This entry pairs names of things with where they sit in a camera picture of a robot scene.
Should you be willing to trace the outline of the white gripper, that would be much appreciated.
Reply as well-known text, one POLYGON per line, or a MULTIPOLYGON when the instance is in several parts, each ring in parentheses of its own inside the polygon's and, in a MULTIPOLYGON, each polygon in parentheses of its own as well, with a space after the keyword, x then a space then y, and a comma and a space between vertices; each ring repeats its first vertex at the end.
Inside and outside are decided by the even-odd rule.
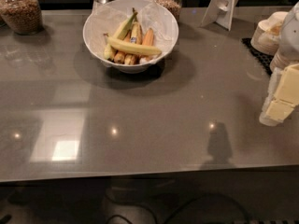
POLYGON ((274 69, 259 121, 266 126, 277 126, 292 113, 293 105, 299 105, 299 63, 289 65, 283 71, 274 69))

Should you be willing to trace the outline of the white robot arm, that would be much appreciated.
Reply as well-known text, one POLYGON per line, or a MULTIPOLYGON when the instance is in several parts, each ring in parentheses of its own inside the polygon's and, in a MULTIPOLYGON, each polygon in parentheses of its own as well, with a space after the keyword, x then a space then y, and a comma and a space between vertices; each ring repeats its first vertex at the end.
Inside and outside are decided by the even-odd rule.
POLYGON ((284 19, 278 51, 270 63, 272 75, 259 121, 267 126, 282 123, 299 106, 299 2, 284 19))

